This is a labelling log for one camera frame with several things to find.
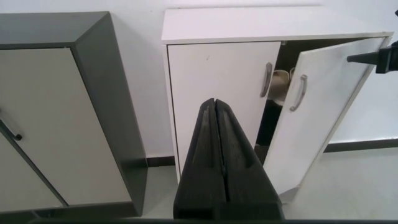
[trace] metal handle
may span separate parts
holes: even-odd
[[[298,99],[296,105],[290,107],[291,111],[296,111],[297,108],[299,108],[299,106],[301,104],[301,101],[303,101],[303,98],[305,96],[305,92],[307,91],[307,80],[308,80],[308,77],[306,75],[302,75],[300,77],[300,79],[301,79],[301,81],[303,83],[303,88],[302,88],[302,91],[301,91],[300,98]]]
[[[266,79],[265,79],[264,87],[262,87],[262,91],[260,94],[261,97],[265,97],[267,95],[269,85],[271,84],[271,78],[272,78],[272,64],[270,62],[268,62],[266,65]]]
[[[14,134],[12,133],[12,131],[7,127],[6,124],[4,124],[4,122],[0,119],[0,128],[4,130],[4,132],[10,136],[11,138],[13,138],[16,141],[20,141],[22,139],[22,136],[20,134]]]

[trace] black baseboard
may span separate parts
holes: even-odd
[[[342,142],[329,144],[323,153],[346,152],[367,149],[384,149],[398,147],[398,139],[383,139],[373,141]],[[269,146],[258,146],[254,148],[257,157],[264,164]],[[174,156],[147,158],[148,167],[174,166]]]
[[[389,147],[398,147],[398,139],[333,143],[329,144],[326,147],[324,153],[357,151],[366,149],[384,149]]]
[[[174,166],[174,156],[147,158],[148,167]]]

